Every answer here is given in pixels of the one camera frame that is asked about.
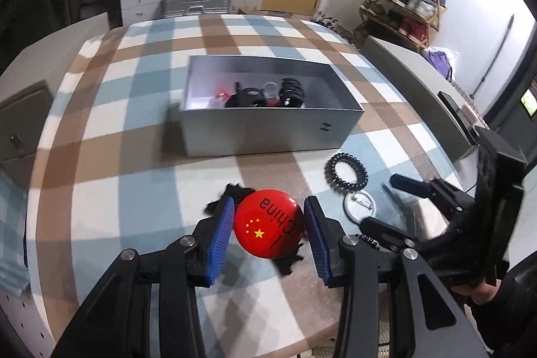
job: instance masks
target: silver suitcase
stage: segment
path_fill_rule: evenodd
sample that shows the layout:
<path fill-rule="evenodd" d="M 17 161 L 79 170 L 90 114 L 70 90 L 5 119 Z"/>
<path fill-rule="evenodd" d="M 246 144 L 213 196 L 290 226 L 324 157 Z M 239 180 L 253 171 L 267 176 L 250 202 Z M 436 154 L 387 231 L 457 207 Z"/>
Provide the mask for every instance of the silver suitcase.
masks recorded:
<path fill-rule="evenodd" d="M 163 17 L 219 13 L 229 10 L 229 0 L 162 0 Z"/>

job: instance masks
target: ribbed blue pad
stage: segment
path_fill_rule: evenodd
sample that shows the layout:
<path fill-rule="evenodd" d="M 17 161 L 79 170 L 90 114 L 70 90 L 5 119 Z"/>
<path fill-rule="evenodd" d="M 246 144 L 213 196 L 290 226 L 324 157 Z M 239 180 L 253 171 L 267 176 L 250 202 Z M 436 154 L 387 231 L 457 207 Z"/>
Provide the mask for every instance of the ribbed blue pad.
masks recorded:
<path fill-rule="evenodd" d="M 207 274 L 205 275 L 208 286 L 214 284 L 214 281 L 219 277 L 224 266 L 234 218 L 235 203 L 232 197 L 228 197 L 224 210 L 222 211 L 222 216 L 220 217 L 220 223 L 218 223 L 218 228 L 214 234 L 213 242 L 209 248 Z"/>
<path fill-rule="evenodd" d="M 324 242 L 323 235 L 317 218 L 313 214 L 313 209 L 309 203 L 309 200 L 304 202 L 304 219 L 305 228 L 308 231 L 309 244 L 313 253 L 313 260 L 315 261 L 315 267 L 317 268 L 317 274 L 327 285 L 329 280 L 332 279 L 332 272 L 330 270 L 330 261 L 328 257 L 328 248 Z"/>

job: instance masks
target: shoe rack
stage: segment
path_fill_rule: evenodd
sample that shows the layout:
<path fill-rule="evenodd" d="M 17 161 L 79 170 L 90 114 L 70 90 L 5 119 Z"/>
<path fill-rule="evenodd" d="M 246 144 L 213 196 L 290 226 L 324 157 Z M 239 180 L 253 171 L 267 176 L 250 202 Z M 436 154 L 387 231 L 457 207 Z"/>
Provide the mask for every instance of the shoe rack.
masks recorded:
<path fill-rule="evenodd" d="M 431 40 L 433 37 L 434 32 L 440 31 L 440 18 L 442 14 L 444 14 L 447 10 L 447 7 L 443 5 L 440 0 L 423 0 L 424 2 L 427 2 L 431 5 L 434 5 L 436 7 L 436 13 L 427 19 L 421 17 L 418 15 L 415 11 L 402 7 L 393 0 L 367 0 L 366 6 L 361 6 L 360 8 L 360 15 L 362 18 L 362 22 L 366 23 L 366 21 L 371 20 L 373 22 L 376 22 L 377 24 L 383 26 L 384 28 L 390 30 L 392 33 L 396 34 L 398 37 L 400 37 L 402 40 L 407 41 L 412 46 L 416 48 L 416 52 L 421 53 L 422 49 L 427 48 L 431 45 Z M 405 36 L 399 32 L 398 29 L 395 29 L 390 23 L 388 23 L 386 16 L 374 14 L 371 12 L 371 9 L 369 8 L 372 4 L 376 3 L 384 3 L 384 5 L 387 4 L 386 10 L 393 9 L 394 11 L 400 13 L 403 16 L 409 17 L 416 22 L 422 23 L 426 26 L 426 36 L 423 41 L 420 43 L 416 43 L 415 41 L 411 40 L 408 36 Z"/>

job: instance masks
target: suitcase handle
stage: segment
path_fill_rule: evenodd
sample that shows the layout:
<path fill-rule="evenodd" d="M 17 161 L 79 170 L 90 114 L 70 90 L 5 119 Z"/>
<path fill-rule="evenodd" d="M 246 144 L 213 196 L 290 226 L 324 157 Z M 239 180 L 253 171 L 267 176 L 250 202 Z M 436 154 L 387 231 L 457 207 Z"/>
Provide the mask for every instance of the suitcase handle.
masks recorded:
<path fill-rule="evenodd" d="M 185 11 L 185 16 L 188 16 L 190 14 L 194 14 L 193 11 L 194 10 L 200 10 L 200 13 L 199 14 L 206 14 L 205 13 L 205 8 L 203 7 L 203 5 L 196 5 L 196 6 L 191 6 L 191 7 L 188 7 Z"/>

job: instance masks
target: open box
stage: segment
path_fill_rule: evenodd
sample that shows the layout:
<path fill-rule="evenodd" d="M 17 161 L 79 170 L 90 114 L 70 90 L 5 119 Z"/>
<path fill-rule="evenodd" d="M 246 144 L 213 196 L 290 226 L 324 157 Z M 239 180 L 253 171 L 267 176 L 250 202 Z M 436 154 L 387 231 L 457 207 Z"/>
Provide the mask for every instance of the open box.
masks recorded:
<path fill-rule="evenodd" d="M 296 78 L 304 108 L 209 108 L 217 90 Z M 181 105 L 189 157 L 339 148 L 363 108 L 328 64 L 286 58 L 192 56 Z"/>

